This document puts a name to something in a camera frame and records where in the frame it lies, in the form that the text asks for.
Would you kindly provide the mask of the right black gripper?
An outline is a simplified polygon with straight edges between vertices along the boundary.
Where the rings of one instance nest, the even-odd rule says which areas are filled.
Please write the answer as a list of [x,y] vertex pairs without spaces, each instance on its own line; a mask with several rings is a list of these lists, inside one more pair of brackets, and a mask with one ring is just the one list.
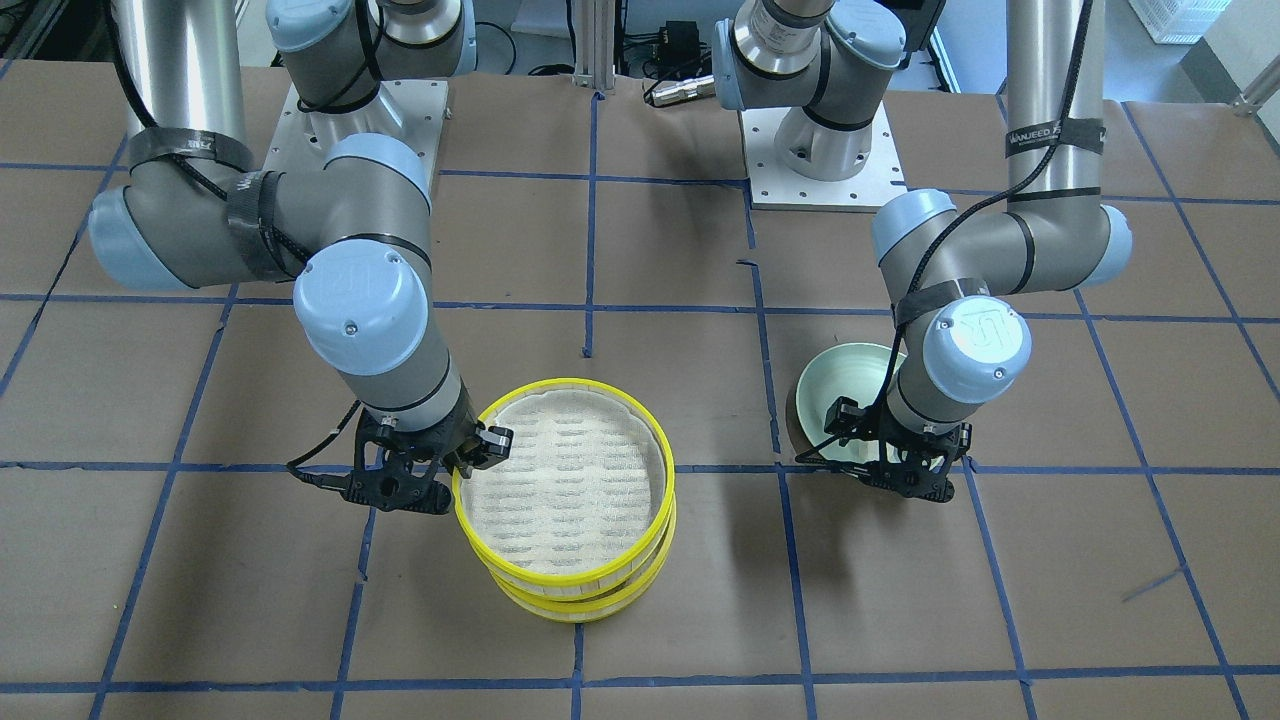
[[506,427],[485,427],[476,419],[468,391],[462,388],[453,409],[435,425],[424,430],[390,430],[361,413],[356,448],[376,445],[385,450],[375,469],[356,460],[352,470],[352,501],[383,511],[449,512],[452,492],[439,482],[440,469],[470,478],[511,455],[515,432]]

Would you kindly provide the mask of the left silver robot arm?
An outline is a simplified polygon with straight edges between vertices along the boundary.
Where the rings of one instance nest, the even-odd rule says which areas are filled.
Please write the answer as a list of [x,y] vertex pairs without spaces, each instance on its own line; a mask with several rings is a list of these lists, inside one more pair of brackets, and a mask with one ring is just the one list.
[[[959,211],[938,190],[914,190],[876,213],[893,343],[869,400],[820,398],[818,433],[796,457],[937,503],[954,497],[948,473],[972,446],[970,415],[1030,359],[1029,325],[1009,297],[1108,282],[1133,246],[1126,218],[1101,201],[1105,4],[1006,8],[1006,208]],[[774,146],[791,170],[844,181],[905,53],[901,20],[877,1],[746,1],[717,23],[712,68],[723,108],[787,111]]]

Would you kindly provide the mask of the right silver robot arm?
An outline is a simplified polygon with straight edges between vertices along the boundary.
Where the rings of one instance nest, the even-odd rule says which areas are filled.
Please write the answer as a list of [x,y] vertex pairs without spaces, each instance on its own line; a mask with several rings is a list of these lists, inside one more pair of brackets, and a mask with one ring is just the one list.
[[317,145],[316,167],[256,167],[229,1],[105,1],[113,67],[137,122],[129,183],[87,228],[131,290],[292,283],[314,352],[355,395],[344,475],[303,483],[381,511],[444,515],[439,471],[507,460],[512,434],[472,410],[433,310],[431,176],[392,96],[475,67],[468,1],[270,1],[268,32]]

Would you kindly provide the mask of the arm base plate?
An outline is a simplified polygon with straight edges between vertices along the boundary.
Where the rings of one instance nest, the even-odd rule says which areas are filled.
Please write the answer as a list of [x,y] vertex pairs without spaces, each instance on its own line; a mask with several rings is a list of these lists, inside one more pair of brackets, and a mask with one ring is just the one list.
[[876,213],[906,192],[883,105],[850,132],[818,126],[801,108],[739,113],[751,206]]
[[357,150],[371,150],[376,158],[388,156],[388,141],[367,137],[376,133],[396,138],[410,149],[407,155],[399,154],[393,164],[419,164],[416,177],[422,192],[430,197],[448,100],[449,87],[443,79],[387,81],[365,108],[333,115],[301,111],[300,95],[291,87],[262,168],[319,170],[329,160]]

